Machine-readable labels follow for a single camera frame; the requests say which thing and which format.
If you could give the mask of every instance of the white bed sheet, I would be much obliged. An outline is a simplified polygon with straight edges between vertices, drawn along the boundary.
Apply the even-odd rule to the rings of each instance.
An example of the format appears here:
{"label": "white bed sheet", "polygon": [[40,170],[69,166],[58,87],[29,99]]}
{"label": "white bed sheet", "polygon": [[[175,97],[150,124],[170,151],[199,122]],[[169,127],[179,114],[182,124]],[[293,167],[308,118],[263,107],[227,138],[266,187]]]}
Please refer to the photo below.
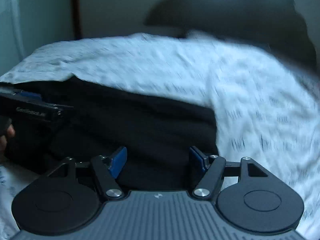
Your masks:
{"label": "white bed sheet", "polygon": [[[302,86],[303,78],[297,79],[273,56],[253,46],[147,34],[46,45],[0,82],[63,81],[73,75],[108,87],[213,108],[220,155],[228,161],[252,157],[296,190],[305,202],[298,232],[310,240],[320,239],[317,84],[305,80]],[[5,188],[0,190],[0,207],[6,208],[0,215],[2,239],[17,229],[9,213],[14,195],[9,189],[17,181],[10,181],[14,172],[2,167],[4,171],[7,181],[0,184]],[[224,187],[234,182],[228,180]]]}

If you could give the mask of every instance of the human hand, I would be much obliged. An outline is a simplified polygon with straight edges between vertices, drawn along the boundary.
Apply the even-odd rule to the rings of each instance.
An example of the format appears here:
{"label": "human hand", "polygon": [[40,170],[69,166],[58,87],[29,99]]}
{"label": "human hand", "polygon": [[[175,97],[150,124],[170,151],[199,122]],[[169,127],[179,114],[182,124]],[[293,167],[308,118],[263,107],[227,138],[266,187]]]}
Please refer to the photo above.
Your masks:
{"label": "human hand", "polygon": [[[12,138],[15,135],[15,131],[12,125],[9,126],[7,129],[7,137]],[[5,136],[0,137],[0,153],[2,153],[7,146],[7,139]]]}

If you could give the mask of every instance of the black cloth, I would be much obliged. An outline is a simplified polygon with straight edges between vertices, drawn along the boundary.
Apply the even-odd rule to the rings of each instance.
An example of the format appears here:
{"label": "black cloth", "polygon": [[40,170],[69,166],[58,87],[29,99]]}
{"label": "black cloth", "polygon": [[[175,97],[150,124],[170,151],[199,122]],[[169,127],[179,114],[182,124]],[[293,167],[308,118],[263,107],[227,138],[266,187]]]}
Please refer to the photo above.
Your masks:
{"label": "black cloth", "polygon": [[316,50],[293,0],[161,0],[145,24],[261,44],[268,53],[281,53],[316,70]]}
{"label": "black cloth", "polygon": [[218,154],[216,121],[209,108],[128,93],[75,77],[15,87],[76,109],[60,128],[13,120],[16,137],[9,143],[7,156],[38,173],[47,169],[44,156],[87,161],[126,146],[128,161],[118,178],[120,185],[139,190],[186,189],[189,147]]}

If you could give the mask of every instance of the ribbed panel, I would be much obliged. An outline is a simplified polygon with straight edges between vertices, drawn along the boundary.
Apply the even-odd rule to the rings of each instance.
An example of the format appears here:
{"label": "ribbed panel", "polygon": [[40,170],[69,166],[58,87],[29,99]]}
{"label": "ribbed panel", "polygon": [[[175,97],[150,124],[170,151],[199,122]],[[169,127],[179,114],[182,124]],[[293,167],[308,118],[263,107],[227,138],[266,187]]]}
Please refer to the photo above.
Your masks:
{"label": "ribbed panel", "polygon": [[253,236],[232,228],[207,201],[180,192],[135,191],[106,204],[87,227],[63,236],[22,231],[14,240],[302,240],[296,232]]}

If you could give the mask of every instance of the round black disc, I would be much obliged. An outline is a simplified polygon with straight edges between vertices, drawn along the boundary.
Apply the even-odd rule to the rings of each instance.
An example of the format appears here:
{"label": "round black disc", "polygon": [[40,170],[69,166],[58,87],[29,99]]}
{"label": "round black disc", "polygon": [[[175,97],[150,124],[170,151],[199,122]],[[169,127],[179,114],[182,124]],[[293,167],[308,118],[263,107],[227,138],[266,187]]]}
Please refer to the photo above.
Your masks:
{"label": "round black disc", "polygon": [[12,202],[12,214],[23,230],[60,235],[87,223],[99,206],[90,188],[72,179],[48,178],[22,190]]}
{"label": "round black disc", "polygon": [[300,196],[280,180],[261,183],[252,178],[222,190],[217,208],[235,226],[275,233],[296,228],[304,205]]}

